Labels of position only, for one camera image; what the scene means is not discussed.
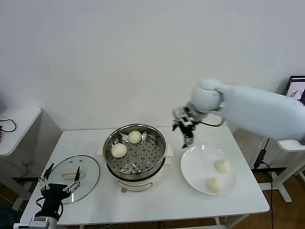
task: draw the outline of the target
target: wooden floor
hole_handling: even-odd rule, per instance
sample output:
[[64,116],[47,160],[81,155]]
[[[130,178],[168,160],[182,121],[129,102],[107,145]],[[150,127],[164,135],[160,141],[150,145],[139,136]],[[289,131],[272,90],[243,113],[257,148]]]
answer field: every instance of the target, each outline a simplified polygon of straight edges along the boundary
[[[258,182],[269,182],[270,177],[267,173],[258,173],[255,175]],[[273,191],[273,207],[274,207],[274,229],[305,229],[305,183],[299,177],[291,177],[285,183],[293,202],[285,203],[278,191]],[[0,188],[0,195],[5,196],[10,201],[17,198],[17,194],[10,191],[6,187]],[[270,203],[271,191],[264,191],[268,202]],[[12,206],[8,201],[0,197],[0,204]],[[164,221],[166,228],[196,227],[214,225],[214,219],[190,219]],[[164,228],[163,223],[147,222],[147,223],[129,223],[128,229],[158,229]],[[101,225],[89,225],[87,229],[99,229]],[[126,224],[115,224],[118,229],[126,229]],[[69,226],[70,229],[77,229],[77,226]],[[234,229],[271,229],[271,211],[264,214],[251,215]]]

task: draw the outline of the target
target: white table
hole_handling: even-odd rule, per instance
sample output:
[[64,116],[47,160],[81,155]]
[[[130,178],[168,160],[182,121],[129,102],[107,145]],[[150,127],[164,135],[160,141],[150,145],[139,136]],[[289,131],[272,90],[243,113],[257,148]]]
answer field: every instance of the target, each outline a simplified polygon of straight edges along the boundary
[[[8,108],[0,114],[0,120],[12,119],[17,125],[17,129],[14,132],[2,132],[0,157],[8,156],[14,152],[19,142],[25,136],[40,113],[41,109],[39,107],[31,107]],[[3,126],[4,130],[11,130],[14,128],[14,125],[10,121],[0,122],[0,125]]]
[[[33,107],[7,108],[0,114],[0,120],[12,119],[17,125],[17,129],[14,132],[2,132],[0,157],[9,156],[14,152],[19,142],[33,125],[40,113],[41,109],[39,107]],[[14,128],[14,124],[10,121],[0,122],[0,125],[3,126],[4,130],[11,130]],[[28,200],[31,197],[31,193],[28,189],[31,187],[32,182],[26,182],[24,186],[21,186],[8,176],[7,171],[3,171],[1,168],[0,183],[4,184],[19,195],[12,207],[15,210],[18,210],[24,200]]]
[[[285,169],[279,176],[275,172],[271,173],[273,178],[273,189],[279,191],[285,202],[292,202],[289,193],[284,187],[284,182],[293,174],[296,176],[299,175],[301,179],[305,182],[305,176],[302,173],[305,170],[305,146],[295,140],[282,140],[277,141],[276,143],[285,152],[302,152],[302,154],[299,157],[295,158],[291,165],[287,169]],[[271,190],[271,183],[261,183],[260,187],[262,190]]]
[[[195,144],[212,144],[224,149],[235,161],[238,181],[234,189],[224,195],[210,196],[192,188],[180,170],[180,160],[185,149],[179,130],[171,127],[158,128],[167,142],[173,145],[172,164],[164,167],[161,181],[151,189],[132,193],[121,192],[121,187],[108,171],[102,156],[97,156],[107,136],[113,130],[65,131],[62,133],[49,162],[58,164],[74,155],[89,155],[99,162],[100,179],[94,190],[84,199],[64,206],[59,225],[85,225],[123,222],[143,222],[216,217],[214,228],[231,228],[249,214],[269,210],[242,152],[229,128],[199,126],[195,131]],[[28,223],[40,210],[35,200],[41,197],[36,186],[22,215],[21,223]],[[217,217],[230,216],[225,225]]]

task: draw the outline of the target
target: perforated steamer tray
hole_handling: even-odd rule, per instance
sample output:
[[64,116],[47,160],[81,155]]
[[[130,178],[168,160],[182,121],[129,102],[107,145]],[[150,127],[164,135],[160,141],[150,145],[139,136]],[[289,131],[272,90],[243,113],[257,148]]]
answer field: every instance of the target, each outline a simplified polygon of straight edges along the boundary
[[[141,142],[132,144],[128,134],[137,130],[142,134]],[[125,144],[127,153],[115,158],[111,148],[117,143]],[[131,124],[114,131],[106,140],[103,155],[108,169],[118,178],[141,180],[156,173],[164,164],[166,143],[162,134],[155,128],[143,124]]]

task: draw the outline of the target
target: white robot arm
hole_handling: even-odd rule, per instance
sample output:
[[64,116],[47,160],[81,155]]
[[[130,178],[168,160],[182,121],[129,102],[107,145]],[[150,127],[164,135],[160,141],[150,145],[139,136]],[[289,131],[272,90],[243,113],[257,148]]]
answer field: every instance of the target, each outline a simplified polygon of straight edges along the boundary
[[181,129],[184,147],[193,143],[193,130],[208,113],[264,137],[305,141],[305,107],[300,101],[250,87],[201,80],[193,88],[191,101],[173,110],[173,127]]

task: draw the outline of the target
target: steamed bun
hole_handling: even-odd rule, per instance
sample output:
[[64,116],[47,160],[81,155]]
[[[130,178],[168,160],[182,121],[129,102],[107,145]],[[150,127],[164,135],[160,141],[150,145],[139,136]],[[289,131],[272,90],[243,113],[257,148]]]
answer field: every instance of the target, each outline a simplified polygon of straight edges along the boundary
[[231,164],[228,160],[222,159],[215,162],[215,168],[221,173],[229,173],[231,171]]
[[127,147],[122,143],[115,144],[111,148],[111,154],[116,158],[123,157],[126,155],[126,153],[127,153]]
[[207,180],[206,186],[213,193],[220,193],[223,190],[223,185],[220,180],[213,177]]
[[139,131],[134,130],[128,134],[128,141],[132,144],[137,144],[141,140],[142,140],[142,135]]

